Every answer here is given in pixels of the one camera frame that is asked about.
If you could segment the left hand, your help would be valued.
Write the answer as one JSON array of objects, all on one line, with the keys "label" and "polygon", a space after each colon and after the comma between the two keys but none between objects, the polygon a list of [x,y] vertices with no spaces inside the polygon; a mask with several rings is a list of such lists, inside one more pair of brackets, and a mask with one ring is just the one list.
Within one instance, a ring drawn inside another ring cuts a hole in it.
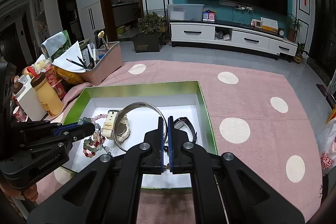
[{"label": "left hand", "polygon": [[4,192],[4,194],[7,194],[8,196],[11,197],[24,196],[25,198],[28,198],[32,202],[35,202],[38,198],[37,184],[34,184],[33,186],[25,189],[24,191],[20,191],[14,189],[7,181],[1,181],[1,190]]}]

